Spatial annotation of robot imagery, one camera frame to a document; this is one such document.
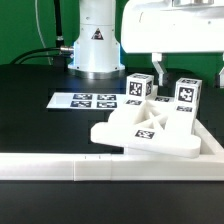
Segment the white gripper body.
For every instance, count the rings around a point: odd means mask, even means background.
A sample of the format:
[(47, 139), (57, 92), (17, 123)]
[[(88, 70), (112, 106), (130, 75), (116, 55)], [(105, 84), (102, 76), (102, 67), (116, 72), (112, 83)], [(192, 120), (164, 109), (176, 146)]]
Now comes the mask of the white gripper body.
[(127, 53), (224, 52), (224, 0), (129, 0), (121, 44)]

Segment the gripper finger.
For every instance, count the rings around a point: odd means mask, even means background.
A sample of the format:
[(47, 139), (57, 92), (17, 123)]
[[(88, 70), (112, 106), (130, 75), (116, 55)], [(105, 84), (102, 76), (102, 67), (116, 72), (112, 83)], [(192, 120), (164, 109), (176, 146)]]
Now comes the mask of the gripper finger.
[(220, 70), (219, 74), (216, 77), (216, 87), (217, 88), (224, 88), (224, 66)]
[(158, 73), (158, 84), (160, 86), (165, 85), (165, 74), (167, 73), (163, 63), (163, 55), (161, 53), (152, 54), (152, 64)]

